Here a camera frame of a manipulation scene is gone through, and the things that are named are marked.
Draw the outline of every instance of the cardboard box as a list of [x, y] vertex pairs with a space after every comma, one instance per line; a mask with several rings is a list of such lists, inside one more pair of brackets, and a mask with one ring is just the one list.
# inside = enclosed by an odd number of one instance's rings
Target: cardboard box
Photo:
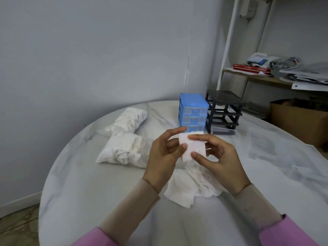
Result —
[[282, 105], [288, 100], [270, 102], [271, 123], [306, 144], [321, 147], [328, 141], [328, 112]]

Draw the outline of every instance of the blue drawer organizer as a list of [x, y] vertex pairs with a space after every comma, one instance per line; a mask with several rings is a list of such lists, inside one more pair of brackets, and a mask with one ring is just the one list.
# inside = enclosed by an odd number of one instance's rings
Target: blue drawer organizer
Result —
[[201, 94], [180, 93], [179, 125], [185, 132], [204, 131], [209, 104]]

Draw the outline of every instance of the person's left hand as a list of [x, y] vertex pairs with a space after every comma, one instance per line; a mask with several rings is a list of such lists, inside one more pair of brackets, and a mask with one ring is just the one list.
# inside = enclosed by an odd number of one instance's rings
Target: person's left hand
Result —
[[179, 139], [171, 136], [182, 133], [186, 127], [166, 130], [154, 140], [150, 149], [147, 167], [143, 179], [159, 194], [173, 174], [178, 158], [186, 151], [186, 143], [179, 146]]

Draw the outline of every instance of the wall socket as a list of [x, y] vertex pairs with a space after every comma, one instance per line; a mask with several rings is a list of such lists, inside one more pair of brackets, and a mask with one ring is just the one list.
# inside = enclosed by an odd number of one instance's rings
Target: wall socket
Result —
[[257, 5], [257, 0], [244, 0], [240, 9], [240, 17], [243, 17], [248, 20], [253, 19], [255, 16]]

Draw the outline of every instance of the person's right hand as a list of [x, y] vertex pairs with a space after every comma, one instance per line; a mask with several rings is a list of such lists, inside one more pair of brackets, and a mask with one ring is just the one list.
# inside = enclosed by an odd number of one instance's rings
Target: person's right hand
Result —
[[190, 140], [206, 141], [206, 156], [212, 154], [219, 161], [210, 161], [196, 152], [192, 152], [191, 157], [210, 170], [221, 185], [233, 196], [251, 185], [232, 144], [211, 134], [193, 134], [189, 135], [188, 138]]

